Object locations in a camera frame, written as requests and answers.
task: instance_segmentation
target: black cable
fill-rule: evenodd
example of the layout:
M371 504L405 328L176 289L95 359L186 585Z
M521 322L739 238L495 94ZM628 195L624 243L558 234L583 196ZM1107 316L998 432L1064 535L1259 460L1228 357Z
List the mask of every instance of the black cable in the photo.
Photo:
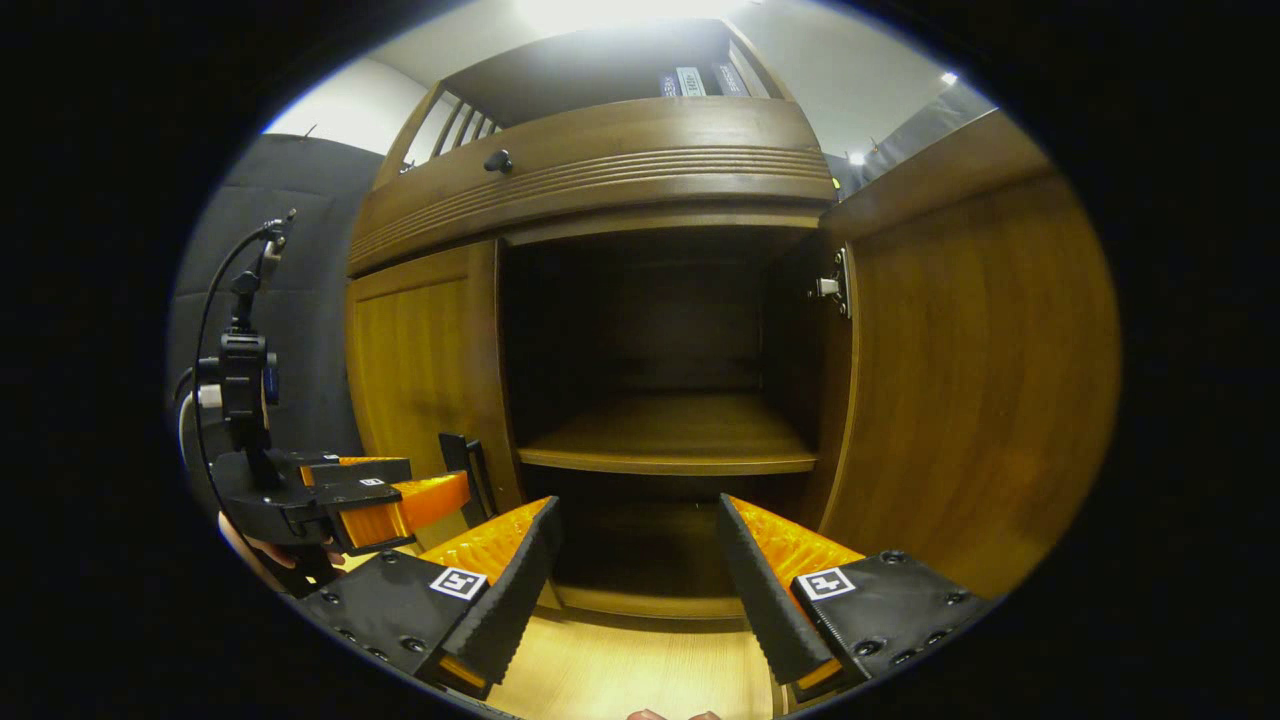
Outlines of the black cable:
M214 489L214 498L218 501L218 507L221 510L223 515L227 515L227 506L223 503L223 496L218 492L218 484L214 483L214 471L209 468L209 454L205 451L205 430L200 420L200 350L205 340L205 325L209 324L209 309L214 305L214 295L218 292L218 283L221 282L223 275L227 274L227 268L236 260L236 256L241 254L242 250L250 246L253 241L262 240L264 237L270 237L265 234L261 229L256 229L250 233L248 237L239 241L236 247L227 254L223 259L223 264L214 273L212 282L209 283L209 292L205 293L205 307L200 313L200 329L196 333L196 359L192 361L191 368L191 386L192 392L196 393L196 445L200 447L200 466L209 477L209 484Z
M182 397L182 392L180 392L182 391L182 383L189 380L191 375L192 375L191 368L187 368L186 370L182 372L180 375L178 375L178 384L173 386L173 404L174 405L178 405L178 398Z

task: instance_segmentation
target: upper cabinet compartment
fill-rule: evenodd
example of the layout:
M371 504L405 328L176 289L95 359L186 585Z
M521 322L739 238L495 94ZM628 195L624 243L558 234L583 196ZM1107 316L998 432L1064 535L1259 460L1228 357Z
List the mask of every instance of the upper cabinet compartment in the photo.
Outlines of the upper cabinet compartment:
M664 95L690 68L705 95ZM808 119L731 26L580 31L431 88L366 197L348 274L499 229L513 243L708 222L814 229L833 200Z

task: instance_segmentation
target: door hinge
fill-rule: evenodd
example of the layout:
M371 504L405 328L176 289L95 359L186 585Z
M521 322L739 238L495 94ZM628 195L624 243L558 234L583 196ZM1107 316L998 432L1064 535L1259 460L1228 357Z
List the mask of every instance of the door hinge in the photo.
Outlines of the door hinge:
M817 288L809 291L809 297L832 299L840 310L840 315L851 320L854 318L854 309L849 297L849 255L841 247L836 252L836 269L831 272L831 277L818 278Z

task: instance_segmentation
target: gray wall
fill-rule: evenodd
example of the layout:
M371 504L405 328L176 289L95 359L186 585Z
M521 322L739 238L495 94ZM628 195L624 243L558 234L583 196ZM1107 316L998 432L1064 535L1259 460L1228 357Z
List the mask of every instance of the gray wall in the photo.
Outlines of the gray wall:
M347 388L343 301L352 225L381 161L376 152L328 140L264 135L255 141L214 191L188 241L169 316L170 393L191 365L205 293L225 254L262 222L296 208L284 258L255 301L252 315L256 329L279 356L280 404L269 410L271 439L284 450L362 454ZM223 287L260 251L261 243L246 249ZM202 342L205 356L218 352L232 300L229 292L218 292ZM177 419L177 409L172 416ZM212 461L230 446L218 427L218 411L206 411L202 418ZM216 503L198 466L191 414L186 424L183 447L192 489L212 511Z

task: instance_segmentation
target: wood grain panel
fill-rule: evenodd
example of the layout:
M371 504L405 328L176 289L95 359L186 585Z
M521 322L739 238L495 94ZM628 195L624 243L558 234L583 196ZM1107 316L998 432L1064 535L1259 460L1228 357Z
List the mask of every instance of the wood grain panel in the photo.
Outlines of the wood grain panel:
M1110 436L1120 352L1105 259L1053 173L882 227L874 213L824 218L851 238L856 377L823 532L1009 592L1075 515Z
M484 160L511 152L509 174ZM348 273L499 225L663 201L832 201L831 173L799 105L654 97L532 120L434 158L374 190Z
M497 243L375 273L347 290L347 373L365 451L444 471L438 434L479 438L500 511L521 505L502 388Z
M780 247L818 229L818 206L764 201L664 202L654 205L600 209L590 213L558 215L503 228L512 247L584 236L660 229L669 234L698 228L736 228L748 233L769 228Z

